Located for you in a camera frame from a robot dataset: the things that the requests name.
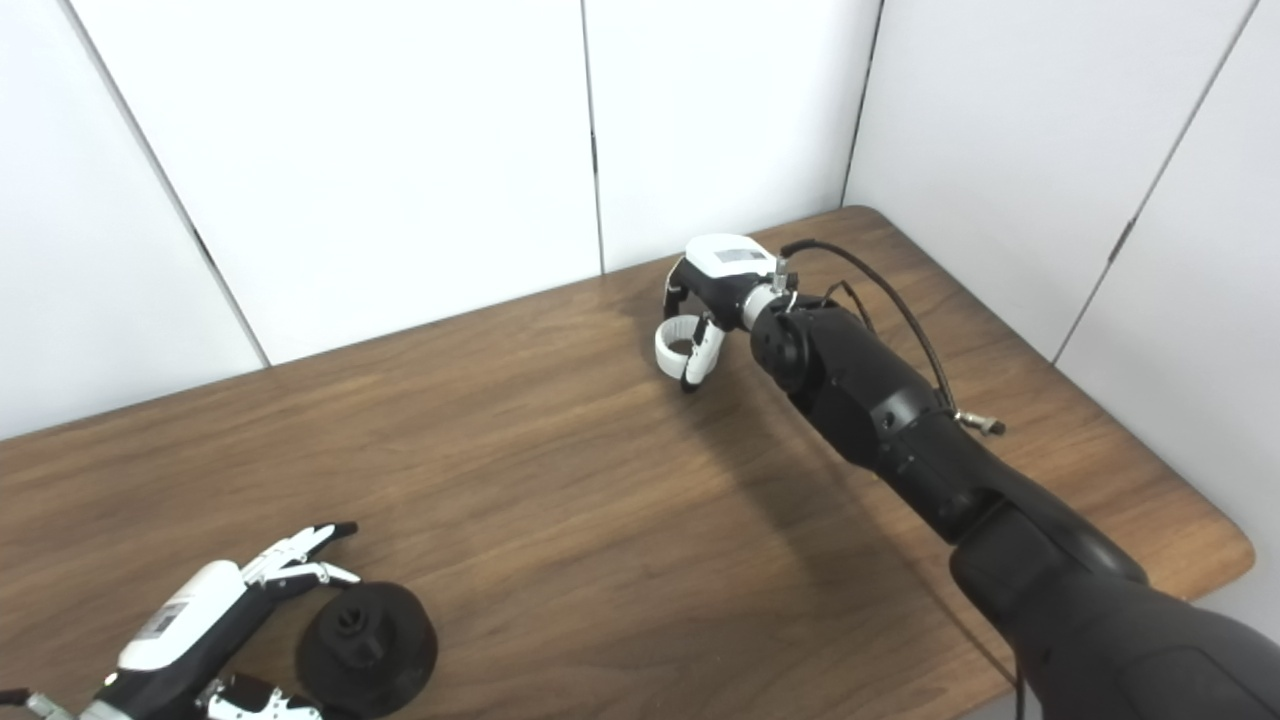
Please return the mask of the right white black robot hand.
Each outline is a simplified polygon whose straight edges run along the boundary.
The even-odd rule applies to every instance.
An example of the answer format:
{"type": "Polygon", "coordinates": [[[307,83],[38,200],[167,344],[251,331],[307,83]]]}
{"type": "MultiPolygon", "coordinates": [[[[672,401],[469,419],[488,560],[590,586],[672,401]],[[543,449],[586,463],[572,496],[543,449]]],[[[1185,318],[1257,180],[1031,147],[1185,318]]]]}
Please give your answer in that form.
{"type": "Polygon", "coordinates": [[[689,241],[664,282],[655,361],[682,392],[696,392],[716,369],[724,337],[750,331],[774,301],[797,301],[797,279],[780,258],[742,234],[689,241]]]}

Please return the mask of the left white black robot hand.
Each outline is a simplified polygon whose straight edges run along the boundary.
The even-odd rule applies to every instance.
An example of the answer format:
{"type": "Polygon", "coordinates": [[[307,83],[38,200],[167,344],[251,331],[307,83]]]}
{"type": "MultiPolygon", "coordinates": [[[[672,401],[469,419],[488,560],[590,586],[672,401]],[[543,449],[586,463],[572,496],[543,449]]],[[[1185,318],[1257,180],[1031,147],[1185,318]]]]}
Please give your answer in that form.
{"type": "Polygon", "coordinates": [[[206,564],[131,638],[116,670],[82,719],[320,719],[301,696],[257,678],[224,675],[280,603],[323,585],[361,583],[352,571],[315,560],[358,532],[355,521],[306,527],[241,566],[206,564]]]}

